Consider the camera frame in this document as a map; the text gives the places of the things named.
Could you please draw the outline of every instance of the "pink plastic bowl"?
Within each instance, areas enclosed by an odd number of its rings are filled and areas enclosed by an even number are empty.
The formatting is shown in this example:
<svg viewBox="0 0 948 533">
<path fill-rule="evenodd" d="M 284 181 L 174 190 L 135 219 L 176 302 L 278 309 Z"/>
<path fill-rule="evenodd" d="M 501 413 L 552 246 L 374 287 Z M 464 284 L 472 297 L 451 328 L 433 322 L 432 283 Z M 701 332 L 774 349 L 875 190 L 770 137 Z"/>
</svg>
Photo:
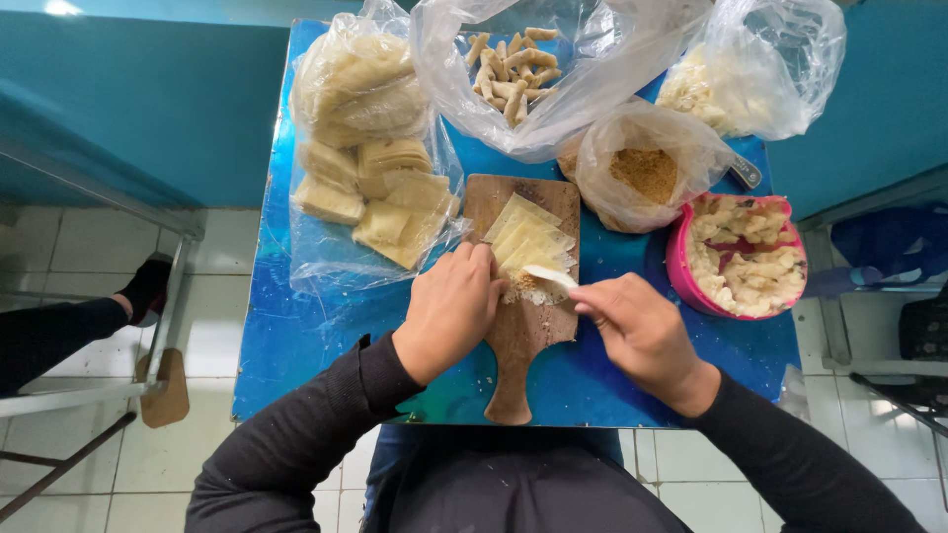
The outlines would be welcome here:
<svg viewBox="0 0 948 533">
<path fill-rule="evenodd" d="M 721 196 L 731 196 L 732 194 L 711 194 L 705 193 L 700 198 L 712 197 L 717 198 Z M 803 254 L 804 261 L 806 261 L 806 251 L 803 249 L 803 243 L 800 241 L 800 235 L 796 232 L 796 228 L 793 227 L 793 224 L 790 223 L 790 202 L 787 201 L 783 196 L 735 196 L 738 202 L 747 199 L 755 200 L 759 205 L 768 205 L 777 203 L 780 204 L 780 209 L 783 210 L 787 215 L 787 223 L 784 224 L 782 230 L 791 231 L 793 233 L 793 241 L 791 243 L 780 243 L 780 246 L 793 246 L 799 248 L 800 253 Z M 708 298 L 695 282 L 694 276 L 691 275 L 691 269 L 688 267 L 688 256 L 686 253 L 685 243 L 688 239 L 688 229 L 691 228 L 691 221 L 695 217 L 695 210 L 691 207 L 690 203 L 684 204 L 682 206 L 682 216 L 679 216 L 678 219 L 674 222 L 674 228 L 671 231 L 671 236 L 668 237 L 668 246 L 665 249 L 665 267 L 668 270 L 668 278 L 671 280 L 671 286 L 675 287 L 675 291 L 678 292 L 678 295 L 682 297 L 688 305 L 691 305 L 698 311 L 701 311 L 707 315 L 713 315 L 718 317 L 726 317 L 730 319 L 738 319 L 739 321 L 760 321 L 764 319 L 769 319 L 775 317 L 782 313 L 783 311 L 777 311 L 773 315 L 767 315 L 766 317 L 748 317 L 747 315 L 735 315 L 725 311 L 720 305 L 714 303 L 710 298 Z M 748 247 L 746 241 L 743 239 L 735 245 L 736 247 L 744 246 Z M 804 276 L 807 275 L 806 267 L 804 266 Z M 803 291 L 800 291 L 800 294 L 797 294 L 792 300 L 787 302 L 787 308 L 789 309 L 800 299 L 800 296 L 803 294 Z"/>
</svg>

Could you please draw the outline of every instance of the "blue table surface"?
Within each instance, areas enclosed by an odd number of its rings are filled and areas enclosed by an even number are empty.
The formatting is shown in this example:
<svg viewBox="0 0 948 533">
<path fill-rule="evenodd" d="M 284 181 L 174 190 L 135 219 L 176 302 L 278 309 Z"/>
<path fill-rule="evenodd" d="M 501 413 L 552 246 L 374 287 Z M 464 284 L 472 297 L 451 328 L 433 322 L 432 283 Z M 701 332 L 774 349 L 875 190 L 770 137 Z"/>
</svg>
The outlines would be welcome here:
<svg viewBox="0 0 948 533">
<path fill-rule="evenodd" d="M 289 184 L 293 163 L 293 124 L 286 99 L 293 83 L 289 64 L 306 51 L 328 27 L 297 21 L 290 31 L 288 66 L 283 78 L 277 136 L 264 193 L 260 240 L 253 267 L 250 305 L 244 324 L 240 372 L 234 391 L 233 414 L 246 420 L 281 395 L 324 370 L 360 336 L 377 337 L 404 320 L 410 282 L 351 292 L 333 301 L 296 292 L 289 285 Z M 639 92 L 654 101 L 663 76 Z M 448 126 L 465 173 L 561 179 L 554 161 L 527 165 L 467 138 Z M 766 147 L 757 138 L 728 142 L 763 173 L 754 195 L 772 192 Z M 726 176 L 716 193 L 744 193 Z M 607 231 L 583 208 L 580 235 L 580 283 L 589 284 L 628 271 L 647 279 L 678 304 L 698 354 L 719 365 L 737 381 L 777 400 L 787 364 L 799 366 L 796 334 L 790 313 L 743 322 L 700 314 L 681 300 L 665 273 L 668 230 L 646 235 Z M 400 406 L 402 420 L 449 424 L 489 424 L 483 410 L 494 392 L 497 364 L 481 343 L 467 358 L 434 380 L 422 394 Z M 543 426 L 674 427 L 679 418 L 629 382 L 609 363 L 595 327 L 580 320 L 576 342 L 544 350 L 527 378 L 531 424 Z"/>
</svg>

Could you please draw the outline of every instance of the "hand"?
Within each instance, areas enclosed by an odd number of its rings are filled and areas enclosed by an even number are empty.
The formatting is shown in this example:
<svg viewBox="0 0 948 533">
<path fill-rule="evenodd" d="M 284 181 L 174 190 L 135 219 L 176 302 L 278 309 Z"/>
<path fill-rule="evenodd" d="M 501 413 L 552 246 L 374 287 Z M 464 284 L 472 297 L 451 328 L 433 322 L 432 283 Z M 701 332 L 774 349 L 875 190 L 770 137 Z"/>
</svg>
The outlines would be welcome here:
<svg viewBox="0 0 948 533">
<path fill-rule="evenodd" d="M 714 403 L 720 371 L 702 361 L 682 315 L 635 274 L 570 291 L 576 312 L 599 328 L 612 364 L 677 413 L 698 416 Z"/>
<path fill-rule="evenodd" d="M 431 383 L 483 339 L 507 288 L 496 275 L 490 246 L 461 243 L 412 282 L 409 313 L 392 343 L 419 385 Z"/>
</svg>

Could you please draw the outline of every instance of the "person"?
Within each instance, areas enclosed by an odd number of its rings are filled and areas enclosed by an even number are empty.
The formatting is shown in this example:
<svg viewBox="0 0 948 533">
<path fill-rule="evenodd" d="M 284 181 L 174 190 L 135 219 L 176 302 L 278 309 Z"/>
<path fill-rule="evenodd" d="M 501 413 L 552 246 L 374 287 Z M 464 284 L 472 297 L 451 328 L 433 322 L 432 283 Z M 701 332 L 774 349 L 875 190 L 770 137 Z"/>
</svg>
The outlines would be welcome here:
<svg viewBox="0 0 948 533">
<path fill-rule="evenodd" d="M 0 313 L 0 397 L 16 395 L 93 340 L 108 339 L 126 325 L 154 324 L 164 309 L 171 270 L 172 258 L 156 252 L 108 298 Z"/>
<path fill-rule="evenodd" d="M 414 280 L 398 329 L 362 338 L 237 428 L 194 482 L 186 531 L 319 531 L 316 484 L 481 341 L 505 289 L 496 267 L 487 245 L 446 253 Z M 734 461 L 784 532 L 922 531 L 844 450 L 699 359 L 678 308 L 643 279 L 626 274 L 570 297 L 611 362 Z M 575 437 L 588 429 L 423 429 L 412 453 L 380 479 L 370 474 L 363 531 L 690 531 L 594 439 Z"/>
</svg>

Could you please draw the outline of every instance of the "bag of dough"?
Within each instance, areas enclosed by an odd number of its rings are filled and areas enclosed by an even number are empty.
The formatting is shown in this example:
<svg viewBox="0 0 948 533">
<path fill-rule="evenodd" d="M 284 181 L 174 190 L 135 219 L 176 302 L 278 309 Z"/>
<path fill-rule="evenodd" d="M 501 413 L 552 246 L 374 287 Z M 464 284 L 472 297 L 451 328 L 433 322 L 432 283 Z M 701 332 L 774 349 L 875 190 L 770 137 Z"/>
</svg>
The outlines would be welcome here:
<svg viewBox="0 0 948 533">
<path fill-rule="evenodd" d="M 843 12 L 830 0 L 718 0 L 655 103 L 726 138 L 803 135 L 823 114 L 845 51 Z"/>
<path fill-rule="evenodd" d="M 290 117 L 333 148 L 374 138 L 419 138 L 429 103 L 409 53 L 409 16 L 394 2 L 370 0 L 340 13 L 293 62 Z"/>
<path fill-rule="evenodd" d="M 464 171 L 418 91 L 408 14 L 368 0 L 291 65 L 290 286 L 327 296 L 407 280 L 460 242 Z"/>
<path fill-rule="evenodd" d="M 421 0 L 411 10 L 411 58 L 433 105 L 462 134 L 540 163 L 675 63 L 711 8 L 708 0 Z M 478 72 L 465 60 L 468 30 L 489 32 L 487 45 L 496 50 L 527 28 L 556 31 L 530 46 L 555 56 L 561 72 L 555 93 L 529 101 L 511 128 L 496 103 L 471 88 Z"/>
<path fill-rule="evenodd" d="M 646 233 L 718 183 L 735 154 L 697 118 L 633 97 L 592 124 L 572 172 L 569 158 L 561 170 L 607 230 Z"/>
</svg>

